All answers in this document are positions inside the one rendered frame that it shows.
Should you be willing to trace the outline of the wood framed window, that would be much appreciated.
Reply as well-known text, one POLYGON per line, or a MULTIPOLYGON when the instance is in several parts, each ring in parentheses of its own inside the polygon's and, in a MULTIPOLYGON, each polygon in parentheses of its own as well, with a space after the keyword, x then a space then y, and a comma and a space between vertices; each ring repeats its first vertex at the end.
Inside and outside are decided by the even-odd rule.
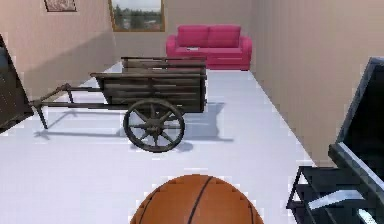
POLYGON ((164 0, 108 0, 114 32, 164 32, 164 0))

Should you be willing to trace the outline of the dark wooden cart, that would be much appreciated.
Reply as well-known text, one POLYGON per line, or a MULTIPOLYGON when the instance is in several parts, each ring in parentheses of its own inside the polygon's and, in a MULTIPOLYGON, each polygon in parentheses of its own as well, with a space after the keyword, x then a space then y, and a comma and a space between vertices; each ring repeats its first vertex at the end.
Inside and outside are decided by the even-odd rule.
POLYGON ((202 113, 206 99, 205 57, 133 57, 122 59, 120 73, 93 72, 98 86, 86 92, 100 92, 103 103, 50 102, 59 92, 72 94, 65 83, 29 103, 45 123, 42 108, 67 107, 123 110, 123 129, 133 145, 147 152, 174 149, 184 137, 186 113, 202 113))

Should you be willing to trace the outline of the black television set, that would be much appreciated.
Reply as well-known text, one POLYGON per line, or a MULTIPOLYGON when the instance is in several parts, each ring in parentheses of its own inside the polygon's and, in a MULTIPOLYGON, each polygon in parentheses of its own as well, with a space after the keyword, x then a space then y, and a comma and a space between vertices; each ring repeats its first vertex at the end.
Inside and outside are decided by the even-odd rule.
POLYGON ((384 57, 371 57, 329 157, 384 202, 384 57))

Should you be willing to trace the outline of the dark brown cabinet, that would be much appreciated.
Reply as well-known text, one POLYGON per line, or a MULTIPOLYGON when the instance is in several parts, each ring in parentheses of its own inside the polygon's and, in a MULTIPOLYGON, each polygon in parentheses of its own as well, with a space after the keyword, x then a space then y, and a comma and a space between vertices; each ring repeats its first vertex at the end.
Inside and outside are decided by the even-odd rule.
POLYGON ((0 34, 0 134, 33 115, 26 92, 0 34))

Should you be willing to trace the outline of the pink sofa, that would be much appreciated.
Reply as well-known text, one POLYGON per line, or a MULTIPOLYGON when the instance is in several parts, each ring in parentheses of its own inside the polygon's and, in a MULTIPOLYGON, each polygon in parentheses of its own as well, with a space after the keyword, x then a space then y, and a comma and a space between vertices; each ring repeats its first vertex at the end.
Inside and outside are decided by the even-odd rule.
POLYGON ((166 40, 168 57, 205 57, 210 70, 248 71, 252 40, 241 34, 240 25, 180 25, 166 40), (187 48, 197 47, 198 51, 187 48))

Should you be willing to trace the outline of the black metal stand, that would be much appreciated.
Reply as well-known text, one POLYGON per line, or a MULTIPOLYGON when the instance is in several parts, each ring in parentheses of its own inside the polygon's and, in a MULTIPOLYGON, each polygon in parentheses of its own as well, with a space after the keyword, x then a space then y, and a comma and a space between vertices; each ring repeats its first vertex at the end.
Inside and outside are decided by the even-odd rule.
POLYGON ((286 208, 297 224, 384 224, 384 206, 358 184, 337 168, 300 166, 286 208))

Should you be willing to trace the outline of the framed wall picture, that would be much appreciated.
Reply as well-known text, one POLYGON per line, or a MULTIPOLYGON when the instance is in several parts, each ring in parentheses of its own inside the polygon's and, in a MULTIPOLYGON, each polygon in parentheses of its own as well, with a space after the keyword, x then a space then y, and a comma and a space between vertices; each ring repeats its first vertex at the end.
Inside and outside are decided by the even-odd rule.
POLYGON ((74 0, 44 0, 48 12, 75 12, 74 0))

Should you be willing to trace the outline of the orange basketball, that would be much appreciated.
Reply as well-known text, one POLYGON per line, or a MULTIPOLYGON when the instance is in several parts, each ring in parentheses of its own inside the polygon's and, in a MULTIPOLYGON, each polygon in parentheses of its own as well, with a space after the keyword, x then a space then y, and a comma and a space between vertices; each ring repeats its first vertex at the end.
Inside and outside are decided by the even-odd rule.
POLYGON ((264 224, 236 187, 192 174, 167 181, 140 204, 129 224, 264 224))

